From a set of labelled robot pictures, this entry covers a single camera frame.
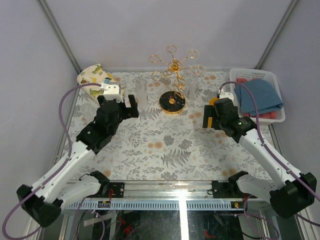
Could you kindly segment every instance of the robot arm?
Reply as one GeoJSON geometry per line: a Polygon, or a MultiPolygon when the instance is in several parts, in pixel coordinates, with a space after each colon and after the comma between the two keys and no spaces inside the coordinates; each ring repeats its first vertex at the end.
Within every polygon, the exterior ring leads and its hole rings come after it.
{"type": "MultiPolygon", "coordinates": [[[[239,172],[229,178],[234,191],[254,195],[271,204],[275,212],[287,219],[302,209],[313,204],[315,197],[308,192],[290,173],[285,170],[261,144],[257,125],[249,117],[239,117],[238,108],[228,98],[217,100],[214,105],[204,107],[203,128],[208,127],[208,119],[212,118],[211,127],[223,130],[227,136],[239,143],[267,171],[273,182],[255,178],[247,172],[239,172]]],[[[277,158],[288,166],[311,189],[316,190],[317,180],[311,174],[302,172],[284,159],[274,147],[265,143],[277,158]]]]}
{"type": "Polygon", "coordinates": [[[96,116],[76,137],[68,162],[65,163],[69,158],[66,154],[38,181],[31,186],[23,184],[16,191],[21,201],[32,190],[42,187],[22,205],[22,208],[43,228],[52,224],[61,211],[71,203],[91,195],[97,197],[108,195],[106,193],[109,190],[109,179],[99,171],[94,171],[79,182],[66,187],[66,183],[77,170],[111,141],[123,120],[139,116],[138,104],[133,95],[128,96],[131,107],[126,107],[120,95],[119,85],[102,84],[101,88],[104,89],[104,93],[98,97],[100,107],[96,111],[96,116]],[[63,164],[65,164],[63,169],[42,186],[43,181],[52,176],[63,164]]]}

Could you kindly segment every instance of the floral tablecloth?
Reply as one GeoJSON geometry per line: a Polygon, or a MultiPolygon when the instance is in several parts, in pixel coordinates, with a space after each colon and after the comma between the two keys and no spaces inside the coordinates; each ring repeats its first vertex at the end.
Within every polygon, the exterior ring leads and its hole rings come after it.
{"type": "MultiPolygon", "coordinates": [[[[241,170],[270,179],[262,166],[223,131],[202,128],[204,105],[225,81],[224,72],[207,72],[201,77],[198,98],[187,100],[178,115],[161,110],[158,100],[168,88],[153,81],[150,72],[112,75],[125,87],[125,95],[135,93],[137,79],[147,79],[148,107],[139,119],[124,120],[111,142],[72,179],[95,170],[111,180],[226,180],[241,170]]],[[[73,141],[93,120],[98,107],[86,93],[79,92],[69,127],[73,141]]],[[[267,126],[262,126],[262,132],[272,142],[267,126]]]]}

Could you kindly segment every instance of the floral oven mitt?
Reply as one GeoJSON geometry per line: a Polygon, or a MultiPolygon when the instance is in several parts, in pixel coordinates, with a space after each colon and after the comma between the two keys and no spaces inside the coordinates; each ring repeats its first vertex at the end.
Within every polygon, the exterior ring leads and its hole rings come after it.
{"type": "MultiPolygon", "coordinates": [[[[76,78],[76,81],[81,85],[81,84],[88,84],[88,83],[106,83],[108,84],[109,82],[116,82],[114,77],[106,73],[102,67],[101,64],[95,64],[92,66],[87,67],[84,69],[78,77],[76,78]]],[[[98,103],[98,96],[102,95],[104,91],[102,89],[99,89],[98,86],[84,86],[82,88],[97,104],[98,103]]]]}

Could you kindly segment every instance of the clear glass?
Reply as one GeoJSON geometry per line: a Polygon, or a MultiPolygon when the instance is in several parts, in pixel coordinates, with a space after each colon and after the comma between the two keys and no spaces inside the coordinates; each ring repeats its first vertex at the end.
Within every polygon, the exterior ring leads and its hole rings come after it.
{"type": "Polygon", "coordinates": [[[206,74],[206,67],[201,64],[192,65],[186,69],[186,98],[190,101],[199,97],[198,79],[206,74]]]}
{"type": "Polygon", "coordinates": [[[147,80],[144,78],[137,79],[135,87],[135,100],[138,103],[138,110],[143,112],[148,107],[147,80]]]}

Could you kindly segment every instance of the table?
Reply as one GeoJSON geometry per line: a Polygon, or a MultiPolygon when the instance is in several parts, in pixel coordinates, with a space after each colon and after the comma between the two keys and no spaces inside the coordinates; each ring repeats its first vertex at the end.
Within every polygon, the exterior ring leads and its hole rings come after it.
{"type": "MultiPolygon", "coordinates": [[[[111,180],[226,180],[241,170],[270,179],[253,156],[223,131],[202,128],[204,105],[215,96],[226,72],[207,72],[200,77],[198,98],[192,102],[187,99],[186,107],[177,115],[161,110],[158,100],[168,88],[153,81],[150,72],[111,74],[124,86],[125,95],[135,93],[137,79],[146,79],[148,107],[139,119],[124,120],[111,142],[72,179],[95,170],[111,180]]],[[[69,127],[73,141],[93,120],[98,107],[80,90],[69,127]]],[[[272,144],[268,126],[262,126],[261,131],[272,144]]]]}

